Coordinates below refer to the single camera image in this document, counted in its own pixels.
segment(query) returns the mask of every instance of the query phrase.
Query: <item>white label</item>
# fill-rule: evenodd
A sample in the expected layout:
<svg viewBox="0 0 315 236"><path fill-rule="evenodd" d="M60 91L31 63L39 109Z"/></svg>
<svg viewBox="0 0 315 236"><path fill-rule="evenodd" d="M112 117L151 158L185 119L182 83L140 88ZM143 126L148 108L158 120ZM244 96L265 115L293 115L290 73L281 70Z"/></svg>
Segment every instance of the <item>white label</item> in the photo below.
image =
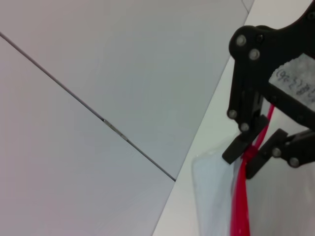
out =
<svg viewBox="0 0 315 236"><path fill-rule="evenodd" d="M315 60L306 54L280 66L269 83L315 112Z"/></svg>

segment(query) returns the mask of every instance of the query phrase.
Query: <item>white wall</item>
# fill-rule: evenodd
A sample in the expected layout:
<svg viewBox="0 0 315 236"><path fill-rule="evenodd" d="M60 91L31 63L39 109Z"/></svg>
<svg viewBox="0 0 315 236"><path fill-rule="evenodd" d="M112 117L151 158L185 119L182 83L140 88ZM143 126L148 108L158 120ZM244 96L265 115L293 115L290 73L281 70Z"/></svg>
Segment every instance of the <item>white wall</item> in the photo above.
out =
<svg viewBox="0 0 315 236"><path fill-rule="evenodd" d="M0 232L148 236L173 181L0 38Z"/></svg>
<svg viewBox="0 0 315 236"><path fill-rule="evenodd" d="M2 0L0 31L176 177L241 0Z"/></svg>

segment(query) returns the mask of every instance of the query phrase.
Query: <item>black bracket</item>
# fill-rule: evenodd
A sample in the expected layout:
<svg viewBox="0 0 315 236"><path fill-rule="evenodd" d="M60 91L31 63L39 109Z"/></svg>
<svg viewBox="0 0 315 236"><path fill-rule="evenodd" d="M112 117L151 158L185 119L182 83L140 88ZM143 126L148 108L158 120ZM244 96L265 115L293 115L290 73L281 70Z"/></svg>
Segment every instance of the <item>black bracket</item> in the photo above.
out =
<svg viewBox="0 0 315 236"><path fill-rule="evenodd" d="M229 51L235 65L227 115L242 133L223 153L224 160L233 163L268 124L260 114L265 98L310 130L287 137L278 129L247 164L247 178L252 178L271 156L281 157L295 168L315 161L315 112L269 83L276 69L286 62L302 54L315 58L315 2L300 19L283 29L239 28L230 40Z"/></svg>

